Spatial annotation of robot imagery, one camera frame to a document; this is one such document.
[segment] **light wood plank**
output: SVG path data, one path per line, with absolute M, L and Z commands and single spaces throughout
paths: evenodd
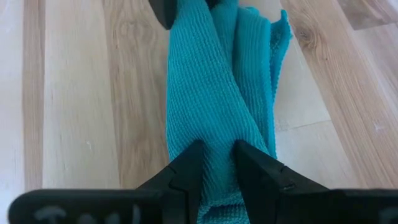
M 0 223 L 24 191 L 22 125 L 23 1 L 0 0 Z
M 101 1 L 46 2 L 44 187 L 118 188 Z
M 358 30 L 355 36 L 375 69 L 373 75 L 398 118 L 398 25 L 389 24 Z
M 398 186 L 398 122 L 336 0 L 282 0 L 364 187 Z
M 398 22 L 396 0 L 338 0 L 354 30 Z
M 169 33 L 148 0 L 103 1 L 121 187 L 135 188 L 169 163 L 165 78 Z
M 25 189 L 42 187 L 45 0 L 24 1 L 22 113 Z
M 329 188 L 360 187 L 331 121 L 276 133 L 278 158 Z
M 280 19 L 282 6 L 278 0 L 243 0 L 242 6 L 254 6 L 270 21 Z M 319 89 L 312 77 L 297 40 L 290 47 L 283 62 L 275 103 L 277 131 L 330 120 Z

